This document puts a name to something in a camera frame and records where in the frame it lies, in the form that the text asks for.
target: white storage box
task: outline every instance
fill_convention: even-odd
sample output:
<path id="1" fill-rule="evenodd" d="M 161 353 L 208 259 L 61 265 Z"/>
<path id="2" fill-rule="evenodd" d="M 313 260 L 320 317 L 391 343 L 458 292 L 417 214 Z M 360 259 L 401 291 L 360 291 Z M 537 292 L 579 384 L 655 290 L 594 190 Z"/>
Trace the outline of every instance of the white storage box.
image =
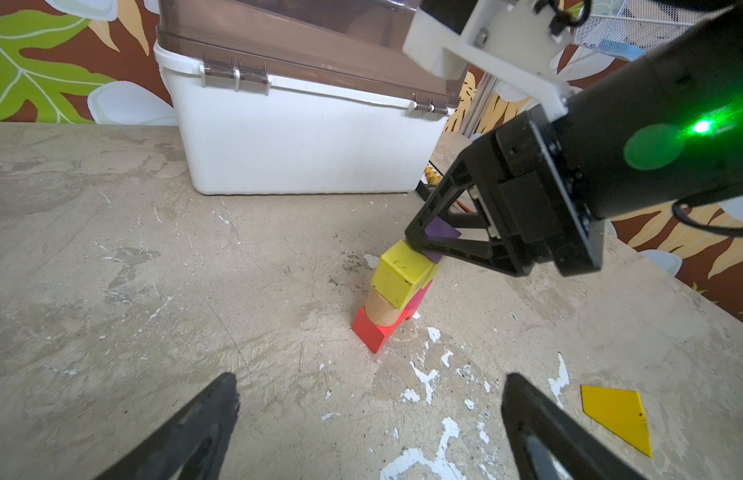
<path id="1" fill-rule="evenodd" d="M 203 194 L 411 191 L 447 120 L 405 98 L 273 74 L 236 82 L 154 52 Z"/>

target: concrete table surface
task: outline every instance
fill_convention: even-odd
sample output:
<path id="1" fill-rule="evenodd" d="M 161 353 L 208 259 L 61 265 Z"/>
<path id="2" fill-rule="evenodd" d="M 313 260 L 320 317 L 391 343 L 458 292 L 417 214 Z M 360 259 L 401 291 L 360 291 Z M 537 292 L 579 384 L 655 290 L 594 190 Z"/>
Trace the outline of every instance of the concrete table surface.
<path id="1" fill-rule="evenodd" d="M 421 203 L 206 197 L 177 129 L 0 124 L 0 478 L 91 478 L 224 371 L 223 478 L 516 478 L 513 371 L 649 478 L 743 478 L 743 325 L 612 237 L 569 279 L 448 262 L 371 355 L 365 256 Z M 640 392 L 653 458 L 581 385 Z"/>

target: green led light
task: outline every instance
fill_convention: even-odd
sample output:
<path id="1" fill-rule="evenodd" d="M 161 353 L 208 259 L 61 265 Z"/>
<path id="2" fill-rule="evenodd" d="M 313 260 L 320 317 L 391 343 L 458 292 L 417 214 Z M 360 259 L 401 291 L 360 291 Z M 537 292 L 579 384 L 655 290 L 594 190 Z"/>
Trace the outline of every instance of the green led light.
<path id="1" fill-rule="evenodd" d="M 670 165 L 683 152 L 685 135 L 674 125 L 652 124 L 636 131 L 625 143 L 625 162 L 636 170 Z"/>
<path id="2" fill-rule="evenodd" d="M 697 134 L 706 134 L 710 132 L 710 122 L 707 120 L 700 120 L 694 125 L 693 130 Z"/>

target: mesh basket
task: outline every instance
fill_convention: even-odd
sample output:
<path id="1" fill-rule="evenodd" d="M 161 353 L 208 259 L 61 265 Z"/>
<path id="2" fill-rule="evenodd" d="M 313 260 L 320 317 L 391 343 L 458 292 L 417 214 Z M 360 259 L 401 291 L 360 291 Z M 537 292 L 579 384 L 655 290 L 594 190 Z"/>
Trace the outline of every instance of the mesh basket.
<path id="1" fill-rule="evenodd" d="M 589 19 L 575 32 L 574 43 L 635 60 L 723 11 L 693 12 L 651 0 L 593 0 Z"/>

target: translucent brown lid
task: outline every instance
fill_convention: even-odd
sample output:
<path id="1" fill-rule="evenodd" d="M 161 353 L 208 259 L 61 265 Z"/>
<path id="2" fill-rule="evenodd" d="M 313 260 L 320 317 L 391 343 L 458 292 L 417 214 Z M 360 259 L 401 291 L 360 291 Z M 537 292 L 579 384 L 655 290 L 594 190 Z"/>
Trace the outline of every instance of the translucent brown lid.
<path id="1" fill-rule="evenodd" d="M 160 0 L 158 43 L 175 53 L 311 82 L 457 107 L 462 79 L 401 48 L 419 0 Z"/>

